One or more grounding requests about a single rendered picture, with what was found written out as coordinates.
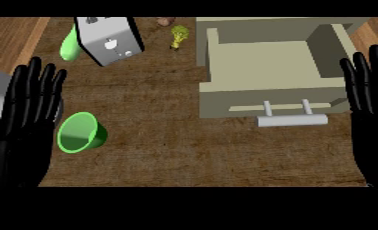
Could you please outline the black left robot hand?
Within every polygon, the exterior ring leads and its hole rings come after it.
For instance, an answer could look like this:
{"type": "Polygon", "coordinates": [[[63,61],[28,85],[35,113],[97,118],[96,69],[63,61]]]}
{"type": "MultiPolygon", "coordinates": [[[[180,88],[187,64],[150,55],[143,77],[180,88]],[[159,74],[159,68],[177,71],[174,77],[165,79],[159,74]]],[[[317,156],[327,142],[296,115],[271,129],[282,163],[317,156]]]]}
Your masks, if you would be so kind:
{"type": "Polygon", "coordinates": [[[14,68],[0,117],[0,190],[34,188],[45,176],[66,70],[32,57],[14,68]]]}

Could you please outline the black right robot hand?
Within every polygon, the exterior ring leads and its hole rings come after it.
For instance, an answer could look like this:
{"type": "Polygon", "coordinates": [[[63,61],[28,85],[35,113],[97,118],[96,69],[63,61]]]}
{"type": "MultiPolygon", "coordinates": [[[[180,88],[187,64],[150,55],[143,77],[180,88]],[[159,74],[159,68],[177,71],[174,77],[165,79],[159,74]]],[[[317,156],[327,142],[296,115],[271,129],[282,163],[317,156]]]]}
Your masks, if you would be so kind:
{"type": "Polygon", "coordinates": [[[366,186],[378,189],[378,44],[353,59],[342,58],[345,92],[351,110],[351,144],[354,161],[366,186]]]}

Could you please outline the green cup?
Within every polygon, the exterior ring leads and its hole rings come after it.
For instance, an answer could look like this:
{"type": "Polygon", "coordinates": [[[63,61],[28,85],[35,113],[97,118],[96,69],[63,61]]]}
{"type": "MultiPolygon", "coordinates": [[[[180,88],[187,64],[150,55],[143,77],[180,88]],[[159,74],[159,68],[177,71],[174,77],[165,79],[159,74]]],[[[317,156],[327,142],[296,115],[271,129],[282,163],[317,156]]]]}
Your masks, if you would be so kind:
{"type": "Polygon", "coordinates": [[[75,154],[100,147],[107,131],[90,112],[76,112],[63,121],[57,135],[57,147],[65,153],[75,154]]]}

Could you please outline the beige drawer front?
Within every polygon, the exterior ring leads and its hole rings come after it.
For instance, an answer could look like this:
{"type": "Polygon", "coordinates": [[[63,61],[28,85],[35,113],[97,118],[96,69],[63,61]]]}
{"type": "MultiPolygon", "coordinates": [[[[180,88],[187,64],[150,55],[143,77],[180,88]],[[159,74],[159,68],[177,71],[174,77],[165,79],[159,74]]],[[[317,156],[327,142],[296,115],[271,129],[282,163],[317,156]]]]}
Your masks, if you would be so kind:
{"type": "Polygon", "coordinates": [[[274,115],[296,115],[304,112],[304,99],[314,114],[342,113],[350,109],[342,87],[217,91],[199,93],[199,117],[262,116],[264,101],[270,103],[274,115]]]}

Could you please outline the green cucumber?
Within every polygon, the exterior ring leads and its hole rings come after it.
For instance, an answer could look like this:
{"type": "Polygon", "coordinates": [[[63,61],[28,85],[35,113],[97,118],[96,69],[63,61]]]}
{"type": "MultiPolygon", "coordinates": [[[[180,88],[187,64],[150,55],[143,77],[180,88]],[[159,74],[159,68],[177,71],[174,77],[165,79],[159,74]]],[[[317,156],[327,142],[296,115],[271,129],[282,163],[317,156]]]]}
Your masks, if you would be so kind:
{"type": "Polygon", "coordinates": [[[76,27],[71,31],[62,41],[59,55],[65,61],[73,61],[81,53],[81,46],[78,41],[76,27]]]}

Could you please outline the silver toaster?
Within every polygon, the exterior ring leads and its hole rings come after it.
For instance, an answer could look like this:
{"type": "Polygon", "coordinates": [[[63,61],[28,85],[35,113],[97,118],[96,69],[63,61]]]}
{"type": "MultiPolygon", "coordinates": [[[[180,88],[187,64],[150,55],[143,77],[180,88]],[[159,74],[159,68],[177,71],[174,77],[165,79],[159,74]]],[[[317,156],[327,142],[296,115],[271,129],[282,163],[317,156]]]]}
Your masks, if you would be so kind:
{"type": "Polygon", "coordinates": [[[99,66],[144,51],[133,17],[75,17],[73,21],[79,47],[99,66]]]}

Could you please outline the beige cabinet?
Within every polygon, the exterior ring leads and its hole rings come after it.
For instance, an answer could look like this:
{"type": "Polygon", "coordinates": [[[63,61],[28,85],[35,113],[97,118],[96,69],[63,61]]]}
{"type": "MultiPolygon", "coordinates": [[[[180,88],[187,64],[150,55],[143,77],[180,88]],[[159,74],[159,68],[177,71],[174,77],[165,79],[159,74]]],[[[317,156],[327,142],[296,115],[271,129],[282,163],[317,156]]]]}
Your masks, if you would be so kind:
{"type": "Polygon", "coordinates": [[[339,24],[351,34],[367,17],[198,17],[196,64],[205,65],[206,30],[215,28],[220,43],[304,41],[319,25],[339,24]]]}

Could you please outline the yellow green broccoli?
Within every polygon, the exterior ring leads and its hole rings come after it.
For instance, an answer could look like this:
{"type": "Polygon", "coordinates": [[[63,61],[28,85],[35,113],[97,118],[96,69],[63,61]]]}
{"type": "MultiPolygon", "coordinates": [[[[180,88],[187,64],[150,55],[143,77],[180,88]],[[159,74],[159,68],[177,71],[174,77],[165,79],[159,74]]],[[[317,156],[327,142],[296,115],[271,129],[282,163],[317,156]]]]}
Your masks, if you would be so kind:
{"type": "Polygon", "coordinates": [[[172,42],[169,47],[174,50],[178,50],[181,41],[189,38],[189,29],[183,25],[175,25],[171,28],[171,34],[172,34],[172,42]]]}

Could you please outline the brown mushroom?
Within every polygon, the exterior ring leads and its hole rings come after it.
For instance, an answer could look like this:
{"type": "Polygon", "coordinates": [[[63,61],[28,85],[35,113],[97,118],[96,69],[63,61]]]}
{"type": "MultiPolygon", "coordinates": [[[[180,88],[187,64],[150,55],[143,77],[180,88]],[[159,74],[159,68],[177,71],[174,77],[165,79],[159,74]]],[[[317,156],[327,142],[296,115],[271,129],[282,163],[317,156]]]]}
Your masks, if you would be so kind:
{"type": "Polygon", "coordinates": [[[167,27],[174,23],[175,18],[174,17],[158,17],[156,23],[159,26],[167,27]]]}

